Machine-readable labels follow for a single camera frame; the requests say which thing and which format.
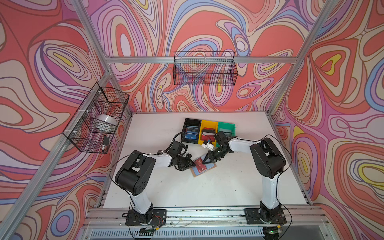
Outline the brown leather card holder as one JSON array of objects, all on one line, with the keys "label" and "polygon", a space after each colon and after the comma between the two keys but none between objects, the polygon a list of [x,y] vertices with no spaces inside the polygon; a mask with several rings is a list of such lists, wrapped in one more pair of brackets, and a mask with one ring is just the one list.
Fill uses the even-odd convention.
[{"label": "brown leather card holder", "polygon": [[191,168],[191,172],[192,172],[192,175],[194,177],[200,176],[200,175],[204,174],[205,172],[216,167],[215,163],[203,164],[202,158],[197,158],[193,162],[194,162],[195,166]]}]

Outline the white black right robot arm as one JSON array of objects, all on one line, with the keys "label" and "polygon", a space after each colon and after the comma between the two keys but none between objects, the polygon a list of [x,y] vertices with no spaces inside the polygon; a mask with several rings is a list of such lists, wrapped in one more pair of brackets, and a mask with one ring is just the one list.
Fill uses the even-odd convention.
[{"label": "white black right robot arm", "polygon": [[260,202],[260,215],[270,219],[279,214],[282,204],[278,200],[278,178],[284,172],[286,159],[271,139],[270,135],[261,140],[246,140],[237,136],[229,137],[220,131],[214,135],[218,147],[210,141],[203,141],[202,147],[208,149],[203,164],[213,164],[222,160],[226,154],[235,152],[251,154],[259,174],[263,177],[263,195]]}]

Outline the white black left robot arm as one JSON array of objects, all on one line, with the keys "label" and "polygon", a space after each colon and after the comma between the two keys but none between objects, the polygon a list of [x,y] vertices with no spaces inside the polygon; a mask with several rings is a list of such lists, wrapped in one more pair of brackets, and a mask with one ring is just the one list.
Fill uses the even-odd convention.
[{"label": "white black left robot arm", "polygon": [[134,211],[145,215],[153,207],[146,193],[153,170],[175,167],[178,171],[194,168],[196,164],[191,160],[191,154],[181,155],[160,151],[157,154],[145,154],[133,151],[127,156],[119,171],[115,175],[115,183],[128,192]]}]

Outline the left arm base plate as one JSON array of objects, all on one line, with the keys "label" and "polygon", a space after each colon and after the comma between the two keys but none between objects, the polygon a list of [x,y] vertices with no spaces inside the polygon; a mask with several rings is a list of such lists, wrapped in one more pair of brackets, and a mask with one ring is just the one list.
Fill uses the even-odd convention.
[{"label": "left arm base plate", "polygon": [[135,210],[129,210],[123,213],[122,217],[126,219],[126,226],[162,226],[166,223],[167,210],[155,209],[149,210],[146,214],[142,215]]}]

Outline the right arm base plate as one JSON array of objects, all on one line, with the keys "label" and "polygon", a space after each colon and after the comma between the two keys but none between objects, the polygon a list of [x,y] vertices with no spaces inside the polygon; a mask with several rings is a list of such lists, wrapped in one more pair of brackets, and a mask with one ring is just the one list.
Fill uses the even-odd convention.
[{"label": "right arm base plate", "polygon": [[242,217],[246,218],[249,225],[284,225],[287,223],[281,206],[271,210],[268,208],[247,208],[244,209]]}]

